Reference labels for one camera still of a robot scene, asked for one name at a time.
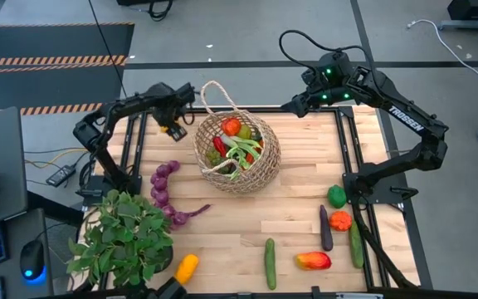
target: gray floor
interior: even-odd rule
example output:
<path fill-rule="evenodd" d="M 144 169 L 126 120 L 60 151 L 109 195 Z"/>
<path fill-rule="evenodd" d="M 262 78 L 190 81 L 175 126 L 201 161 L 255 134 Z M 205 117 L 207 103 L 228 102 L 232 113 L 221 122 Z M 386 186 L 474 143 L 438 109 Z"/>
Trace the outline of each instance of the gray floor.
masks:
<path fill-rule="evenodd" d="M 452 61 L 427 24 L 410 30 L 419 18 L 435 22 L 447 18 L 449 0 L 358 0 L 376 61 Z M 118 7 L 114 0 L 93 0 L 101 22 L 136 23 L 129 63 L 284 60 L 277 37 L 285 29 L 308 32 L 326 45 L 359 44 L 350 1 L 344 0 L 177 0 L 166 20 L 151 22 L 140 12 Z M 7 0 L 0 24 L 93 22 L 84 0 Z M 443 32 L 444 40 L 461 56 L 478 61 L 478 32 Z M 291 55 L 317 59 L 322 52 L 298 37 L 285 40 Z M 351 52 L 354 60 L 363 60 Z M 124 72 L 128 92 L 143 91 L 157 81 L 200 86 L 216 79 L 240 105 L 276 105 L 304 89 L 302 68 L 129 70 Z M 449 151 L 441 169 L 407 173 L 420 194 L 413 200 L 433 285 L 436 289 L 478 292 L 478 78 L 464 68 L 384 69 L 399 91 L 423 109 L 436 113 L 451 127 Z M 210 94 L 210 102 L 223 104 Z M 77 145 L 71 131 L 82 115 L 23 117 L 26 150 L 50 150 Z M 398 147 L 410 149 L 416 136 L 393 120 Z M 73 163 L 79 153 L 58 164 Z M 46 160 L 53 154 L 28 155 Z M 55 169 L 27 166 L 27 178 L 43 181 Z M 69 186 L 29 188 L 68 206 L 79 203 Z M 63 248 L 54 248 L 63 253 Z"/>

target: orange striped tape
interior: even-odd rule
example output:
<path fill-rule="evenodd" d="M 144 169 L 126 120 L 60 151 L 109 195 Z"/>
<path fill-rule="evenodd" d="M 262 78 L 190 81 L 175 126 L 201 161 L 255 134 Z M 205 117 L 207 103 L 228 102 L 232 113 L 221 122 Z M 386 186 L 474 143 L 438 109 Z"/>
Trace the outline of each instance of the orange striped tape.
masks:
<path fill-rule="evenodd" d="M 111 62 L 106 63 L 86 63 L 80 65 L 64 65 L 64 66 L 35 66 L 35 67 L 16 67 L 12 69 L 0 69 L 0 73 L 3 72 L 16 72 L 16 71 L 48 71 L 48 70 L 64 70 L 64 69 L 71 69 L 71 68 L 82 68 L 82 67 L 92 67 L 92 66 L 111 66 Z"/>
<path fill-rule="evenodd" d="M 123 66 L 126 63 L 124 55 L 98 56 L 54 56 L 54 57 L 3 57 L 0 66 L 49 66 L 86 63 L 106 63 L 114 61 L 115 65 Z"/>
<path fill-rule="evenodd" d="M 99 109 L 102 103 L 91 104 L 76 104 L 76 105 L 54 105 L 54 106 L 41 106 L 41 107 L 27 107 L 21 108 L 20 113 L 22 115 L 45 115 L 55 113 L 69 113 L 69 112 L 85 112 Z"/>
<path fill-rule="evenodd" d="M 101 26 L 109 25 L 134 25 L 133 22 L 104 22 L 99 23 Z M 68 23 L 68 24 L 26 24 L 26 25 L 12 25 L 2 24 L 0 27 L 63 27 L 63 26 L 97 26 L 96 23 Z"/>

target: wicker basket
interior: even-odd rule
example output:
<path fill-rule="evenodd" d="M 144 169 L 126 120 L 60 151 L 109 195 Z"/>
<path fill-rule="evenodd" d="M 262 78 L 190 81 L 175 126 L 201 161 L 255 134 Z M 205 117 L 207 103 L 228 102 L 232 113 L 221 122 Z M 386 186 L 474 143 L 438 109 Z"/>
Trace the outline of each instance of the wicker basket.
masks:
<path fill-rule="evenodd" d="M 232 111 L 213 112 L 209 108 L 204 92 L 210 85 L 215 85 L 222 91 L 228 102 L 232 105 Z M 280 143 L 274 131 L 264 120 L 246 110 L 239 110 L 224 88 L 217 82 L 209 81 L 202 87 L 200 93 L 202 103 L 209 114 L 206 119 L 200 123 L 197 133 L 193 137 L 193 148 L 195 149 L 195 155 L 197 156 L 197 162 L 200 166 L 202 176 L 218 189 L 234 194 L 245 194 L 263 189 L 278 175 L 280 170 Z M 210 161 L 206 157 L 206 153 L 213 149 L 213 137 L 223 134 L 221 123 L 228 117 L 235 117 L 239 119 L 242 124 L 248 125 L 253 130 L 257 129 L 263 139 L 264 145 L 259 159 L 254 161 L 247 170 L 242 170 L 239 163 L 234 159 L 228 159 L 218 166 L 211 167 Z M 228 176 L 218 173 L 220 168 L 226 167 L 229 164 L 234 164 L 240 171 L 239 176 L 234 179 L 230 179 Z"/>

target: wooden table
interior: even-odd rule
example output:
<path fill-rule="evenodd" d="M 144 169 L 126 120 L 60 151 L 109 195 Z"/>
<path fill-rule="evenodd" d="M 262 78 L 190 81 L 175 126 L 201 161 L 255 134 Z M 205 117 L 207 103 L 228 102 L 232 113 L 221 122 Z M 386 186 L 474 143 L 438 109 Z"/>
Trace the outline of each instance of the wooden table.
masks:
<path fill-rule="evenodd" d="M 387 155 L 375 110 L 355 106 L 354 113 L 364 161 L 385 160 Z M 322 250 L 319 206 L 324 204 L 331 214 L 334 209 L 326 201 L 328 187 L 342 186 L 344 165 L 334 114 L 311 113 L 304 119 L 283 113 L 259 116 L 279 138 L 281 170 L 267 188 L 247 196 L 218 191 L 201 176 L 191 138 L 205 115 L 198 115 L 195 125 L 187 127 L 190 135 L 178 143 L 160 133 L 156 122 L 149 117 L 140 166 L 144 181 L 141 194 L 150 198 L 150 176 L 163 162 L 176 159 L 182 166 L 169 177 L 172 205 L 186 212 L 206 203 L 212 207 L 172 233 L 173 262 L 166 271 L 156 274 L 148 286 L 161 286 L 174 274 L 182 257 L 194 253 L 199 256 L 200 263 L 186 286 L 188 292 L 269 292 L 263 254 L 265 241 L 273 238 L 276 242 L 275 292 L 310 292 L 311 286 L 319 286 L 322 292 L 366 290 L 363 271 L 355 269 L 351 262 L 348 233 L 332 232 L 334 249 L 328 254 L 333 265 L 329 270 L 302 271 L 293 259 L 299 252 Z M 117 124 L 109 143 L 108 150 L 117 163 L 120 162 L 126 124 L 126 119 Z M 351 140 L 346 121 L 344 126 L 346 138 Z M 138 128 L 136 124 L 129 161 L 133 160 Z M 350 155 L 355 163 L 352 150 Z M 350 212 L 348 205 L 343 209 Z M 375 212 L 384 250 L 406 277 L 418 284 L 402 214 L 388 205 L 376 205 Z M 376 258 L 369 247 L 368 250 L 374 281 L 379 284 Z M 112 281 L 113 275 L 110 275 L 110 286 Z"/>

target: potted plant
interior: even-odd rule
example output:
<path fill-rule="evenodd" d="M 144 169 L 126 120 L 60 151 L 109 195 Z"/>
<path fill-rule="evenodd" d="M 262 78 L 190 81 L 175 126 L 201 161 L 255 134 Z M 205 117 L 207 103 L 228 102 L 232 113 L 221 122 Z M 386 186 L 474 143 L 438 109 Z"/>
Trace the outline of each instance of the potted plant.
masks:
<path fill-rule="evenodd" d="M 139 285 L 164 270 L 173 259 L 170 220 L 161 209 L 140 195 L 111 190 L 96 205 L 99 218 L 85 225 L 84 243 L 70 238 L 71 252 L 80 257 L 69 262 L 68 273 L 89 270 L 88 281 L 97 284 L 112 272 L 114 285 Z"/>

